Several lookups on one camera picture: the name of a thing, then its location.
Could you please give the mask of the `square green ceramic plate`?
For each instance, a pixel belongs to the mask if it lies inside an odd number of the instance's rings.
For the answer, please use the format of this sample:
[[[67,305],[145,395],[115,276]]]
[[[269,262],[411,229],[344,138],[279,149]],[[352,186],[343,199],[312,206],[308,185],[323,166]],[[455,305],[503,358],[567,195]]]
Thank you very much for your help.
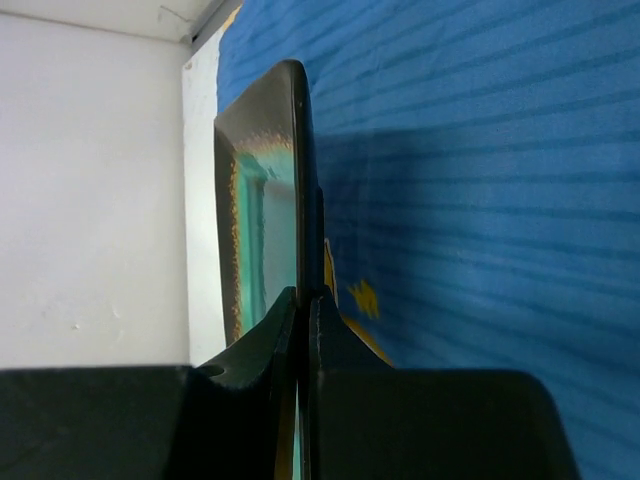
[[[294,478],[301,333],[324,284],[322,192],[301,62],[275,64],[216,116],[214,163],[226,349],[265,317],[284,288],[296,290]]]

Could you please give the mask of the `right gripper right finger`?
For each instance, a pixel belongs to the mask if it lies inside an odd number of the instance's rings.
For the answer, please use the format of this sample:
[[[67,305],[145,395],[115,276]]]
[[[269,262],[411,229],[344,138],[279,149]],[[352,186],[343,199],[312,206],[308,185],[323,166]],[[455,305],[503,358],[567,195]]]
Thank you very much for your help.
[[[399,369],[311,303],[304,475],[308,479],[575,479],[544,385],[513,370]]]

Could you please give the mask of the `blue Pikachu placemat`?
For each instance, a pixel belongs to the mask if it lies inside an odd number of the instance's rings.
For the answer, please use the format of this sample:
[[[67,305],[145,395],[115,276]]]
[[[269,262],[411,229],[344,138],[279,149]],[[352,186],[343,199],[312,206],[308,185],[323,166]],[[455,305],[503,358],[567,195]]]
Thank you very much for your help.
[[[247,1],[218,104],[309,80],[342,314],[399,367],[527,371],[639,475],[639,5]]]

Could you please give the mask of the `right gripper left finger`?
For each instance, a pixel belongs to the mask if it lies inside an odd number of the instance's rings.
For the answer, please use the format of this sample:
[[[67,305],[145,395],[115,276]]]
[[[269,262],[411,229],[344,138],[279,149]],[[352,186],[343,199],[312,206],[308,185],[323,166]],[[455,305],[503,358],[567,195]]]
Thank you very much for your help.
[[[291,479],[296,413],[296,290],[198,368],[213,387],[204,401],[205,465],[214,479]]]

